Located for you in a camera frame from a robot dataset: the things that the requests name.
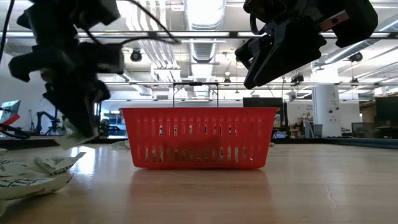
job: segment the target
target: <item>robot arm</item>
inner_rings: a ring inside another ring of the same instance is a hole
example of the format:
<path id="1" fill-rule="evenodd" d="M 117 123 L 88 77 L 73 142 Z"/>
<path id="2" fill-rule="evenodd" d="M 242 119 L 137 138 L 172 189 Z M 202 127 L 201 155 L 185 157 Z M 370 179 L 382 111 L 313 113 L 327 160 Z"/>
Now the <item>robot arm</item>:
<path id="1" fill-rule="evenodd" d="M 51 114 L 49 114 L 49 113 L 47 113 L 45 111 L 37 112 L 36 115 L 37 115 L 37 126 L 36 126 L 36 129 L 35 129 L 35 132 L 37 134 L 40 134 L 40 132 L 42 130 L 42 116 L 43 115 L 48 117 L 51 120 L 51 122 L 56 122 L 56 123 L 60 122 L 60 120 L 58 118 L 52 116 Z"/>
<path id="2" fill-rule="evenodd" d="M 246 0 L 250 39 L 235 51 L 249 70 L 244 86 L 262 86 L 321 57 L 321 32 L 332 30 L 336 45 L 346 47 L 371 36 L 378 25 L 368 0 Z M 258 30 L 256 19 L 266 23 Z"/>
<path id="3" fill-rule="evenodd" d="M 81 136 L 92 138 L 96 135 L 94 104 L 111 96 L 97 73 L 123 74 L 123 45 L 137 39 L 159 38 L 132 37 L 115 44 L 99 42 L 89 29 L 120 18 L 116 0 L 30 1 L 34 4 L 18 18 L 17 24 L 33 32 L 37 45 L 31 53 L 10 61 L 10 73 L 29 82 L 29 74 L 40 70 L 46 82 L 44 98 L 68 118 Z M 127 1 L 136 4 L 165 30 L 170 40 L 164 42 L 180 43 L 147 9 L 134 0 Z M 80 42 L 77 29 L 84 30 L 92 42 Z"/>

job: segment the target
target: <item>security camera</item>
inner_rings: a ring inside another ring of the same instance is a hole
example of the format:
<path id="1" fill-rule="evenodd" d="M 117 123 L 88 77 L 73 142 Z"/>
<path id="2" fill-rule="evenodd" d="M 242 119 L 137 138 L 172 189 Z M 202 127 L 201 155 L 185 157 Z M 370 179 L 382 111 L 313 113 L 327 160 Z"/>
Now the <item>security camera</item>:
<path id="1" fill-rule="evenodd" d="M 302 74 L 297 74 L 292 76 L 292 81 L 290 81 L 291 83 L 293 83 L 294 85 L 298 85 L 302 82 L 304 82 L 304 76 Z"/>
<path id="2" fill-rule="evenodd" d="M 140 62 L 142 60 L 142 55 L 141 55 L 141 50 L 140 49 L 134 49 L 131 53 L 130 59 L 133 62 Z"/>
<path id="3" fill-rule="evenodd" d="M 356 54 L 353 54 L 352 56 L 350 56 L 350 57 L 348 58 L 348 60 L 349 60 L 350 62 L 360 62 L 360 61 L 362 61 L 362 59 L 363 59 L 363 55 L 361 54 L 361 52 L 358 52 L 358 53 L 356 53 Z"/>

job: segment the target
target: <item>ceiling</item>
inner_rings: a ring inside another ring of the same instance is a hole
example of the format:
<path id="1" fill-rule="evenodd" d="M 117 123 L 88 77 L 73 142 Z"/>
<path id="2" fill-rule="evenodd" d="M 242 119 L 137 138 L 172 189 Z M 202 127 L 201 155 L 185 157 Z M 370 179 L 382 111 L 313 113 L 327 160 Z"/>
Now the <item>ceiling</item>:
<path id="1" fill-rule="evenodd" d="M 246 14 L 242 9 L 243 0 L 227 0 L 227 8 L 224 15 L 224 24 L 222 30 L 226 31 L 250 31 L 249 25 L 249 15 Z M 376 7 L 376 11 L 379 16 L 379 24 L 384 26 L 383 22 L 396 16 L 398 13 L 398 0 L 373 0 L 371 1 Z M 167 27 L 171 31 L 183 31 L 187 30 L 185 25 L 183 1 L 182 0 L 166 0 L 167 11 L 166 11 L 166 21 Z M 0 24 L 4 22 L 4 17 L 7 11 L 9 1 L 0 0 Z M 11 21 L 9 24 L 9 32 L 15 31 L 26 31 L 24 28 L 16 24 L 16 19 L 23 10 L 30 6 L 29 1 L 16 0 L 14 6 L 14 11 L 12 13 Z M 126 20 L 120 18 L 116 22 L 110 24 L 109 26 L 98 25 L 92 29 L 92 31 L 106 32 L 106 31 L 128 31 L 126 25 Z M 103 42 L 112 42 L 112 39 L 101 39 Z M 236 66 L 236 61 L 234 59 L 233 52 L 238 48 L 242 39 L 226 39 L 223 43 L 218 44 L 215 57 L 215 65 L 212 70 L 212 76 L 215 80 L 222 80 L 225 78 L 225 73 L 229 72 L 232 77 L 238 77 L 237 81 L 242 82 L 246 76 L 247 70 L 245 68 L 238 68 Z M 30 52 L 30 47 L 35 44 L 34 39 L 8 39 L 6 45 L 6 53 L 11 55 L 20 55 Z M 394 47 L 398 46 L 398 40 L 382 40 L 378 43 L 364 49 L 361 53 L 364 55 L 364 60 L 358 64 L 354 64 L 353 69 L 351 69 L 351 64 L 348 62 L 340 62 L 338 64 L 339 78 L 341 81 L 349 81 L 351 76 L 360 75 L 364 73 L 369 73 L 377 71 L 383 66 L 391 63 L 391 60 L 398 61 L 398 50 L 393 50 L 388 54 L 382 55 Z M 139 48 L 138 43 L 131 43 L 126 45 L 126 48 L 133 49 Z M 190 74 L 190 56 L 189 56 L 189 45 L 182 44 L 172 46 L 173 52 L 177 59 L 178 65 L 181 67 L 181 77 L 187 77 Z M 329 54 L 338 50 L 335 45 L 335 40 L 328 40 L 326 46 L 321 48 L 322 54 Z M 129 57 L 126 57 L 126 70 L 130 71 L 133 79 L 143 82 L 151 81 L 149 75 L 151 62 L 143 55 L 143 60 L 141 62 L 131 62 Z M 309 65 L 299 68 L 298 71 L 304 74 L 305 81 L 310 80 L 312 70 Z M 287 78 L 292 76 L 295 72 L 287 74 Z M 376 82 L 386 78 L 398 77 L 398 66 L 393 66 L 388 72 L 381 72 L 377 75 L 369 76 L 364 82 Z M 115 75 L 101 75 L 101 79 L 107 82 L 116 81 Z"/>

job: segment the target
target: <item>cable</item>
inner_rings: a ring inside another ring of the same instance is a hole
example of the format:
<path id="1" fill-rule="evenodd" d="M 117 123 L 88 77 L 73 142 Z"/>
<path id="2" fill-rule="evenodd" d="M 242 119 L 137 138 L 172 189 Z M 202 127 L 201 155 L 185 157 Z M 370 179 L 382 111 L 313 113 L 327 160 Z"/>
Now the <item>cable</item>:
<path id="1" fill-rule="evenodd" d="M 96 44 L 101 44 L 101 42 L 88 30 L 88 29 L 83 29 L 87 36 L 94 41 Z"/>
<path id="2" fill-rule="evenodd" d="M 141 9 L 142 11 L 144 11 L 145 14 L 147 14 L 151 19 L 155 20 L 155 22 L 166 32 L 166 34 L 168 35 L 168 37 L 171 38 L 171 40 L 163 40 L 160 39 L 159 37 L 155 36 L 155 37 L 132 37 L 130 39 L 124 40 L 122 41 L 120 44 L 124 45 L 127 43 L 130 43 L 132 41 L 136 41 L 136 40 L 157 40 L 157 41 L 161 41 L 161 42 L 165 42 L 168 44 L 181 44 L 181 41 L 177 40 L 171 33 L 170 31 L 167 30 L 167 28 L 165 26 L 163 26 L 163 24 L 152 14 L 150 13 L 144 6 L 141 6 L 141 4 L 139 4 L 138 2 L 136 2 L 135 0 L 125 0 L 128 1 L 130 3 L 135 4 L 139 9 Z"/>
<path id="3" fill-rule="evenodd" d="M 181 41 L 177 40 L 171 33 L 169 30 L 167 30 L 167 28 L 165 26 L 163 26 L 163 24 L 158 20 L 158 18 L 156 18 L 152 13 L 150 13 L 144 6 L 141 6 L 141 4 L 139 4 L 138 2 L 136 2 L 135 0 L 125 0 L 128 1 L 130 3 L 133 3 L 134 5 L 136 5 L 139 9 L 141 9 L 142 11 L 144 11 L 145 14 L 147 14 L 151 19 L 155 20 L 155 22 L 161 26 L 161 28 L 165 31 L 165 33 L 168 35 L 168 37 L 171 38 L 171 40 L 164 40 L 159 38 L 157 35 L 155 36 L 148 36 L 148 37 L 131 37 L 127 40 L 124 40 L 122 42 L 120 42 L 121 45 L 124 44 L 128 44 L 130 42 L 133 41 L 137 41 L 137 40 L 156 40 L 156 41 L 160 41 L 166 44 L 181 44 Z M 84 31 L 86 32 L 87 36 L 93 40 L 96 44 L 101 44 L 101 42 L 88 30 L 88 29 L 84 29 Z"/>
<path id="4" fill-rule="evenodd" d="M 6 14 L 6 19 L 4 20 L 4 27 L 2 28 L 1 43 L 0 43 L 0 63 L 2 59 L 2 54 L 4 52 L 4 47 L 6 46 L 8 23 L 10 22 L 12 8 L 14 7 L 15 0 L 10 0 L 10 5 L 8 5 L 8 10 Z"/>

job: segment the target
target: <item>ceiling duct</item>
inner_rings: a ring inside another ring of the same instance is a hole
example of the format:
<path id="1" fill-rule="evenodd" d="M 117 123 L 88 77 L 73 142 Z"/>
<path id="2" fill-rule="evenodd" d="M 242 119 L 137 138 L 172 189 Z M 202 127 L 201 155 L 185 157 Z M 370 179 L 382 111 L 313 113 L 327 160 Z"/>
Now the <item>ceiling duct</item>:
<path id="1" fill-rule="evenodd" d="M 123 78 L 125 82 L 137 82 L 136 80 L 133 80 L 131 75 L 126 72 L 119 76 Z M 131 87 L 136 89 L 141 96 L 152 96 L 153 94 L 150 88 L 144 87 L 142 85 L 131 85 Z"/>
<path id="2" fill-rule="evenodd" d="M 384 21 L 382 24 L 379 25 L 379 27 L 382 27 L 378 29 L 379 32 L 396 32 L 398 30 L 398 14 L 395 14 L 394 16 L 390 17 L 386 21 Z M 349 47 L 345 47 L 343 49 L 338 49 L 325 57 L 322 57 L 319 60 L 320 65 L 323 64 L 331 64 L 335 62 L 339 62 L 343 59 L 348 58 L 349 56 L 358 53 L 359 51 L 365 49 L 366 47 L 369 47 L 380 40 L 375 40 L 375 39 L 369 39 L 369 40 L 364 40 L 361 42 L 358 42 L 356 44 L 353 44 Z"/>
<path id="3" fill-rule="evenodd" d="M 185 22 L 190 31 L 220 30 L 224 22 L 226 0 L 184 0 Z M 210 79 L 217 44 L 195 42 L 190 44 L 192 75 L 195 78 Z M 194 88 L 197 96 L 206 96 L 203 86 Z"/>

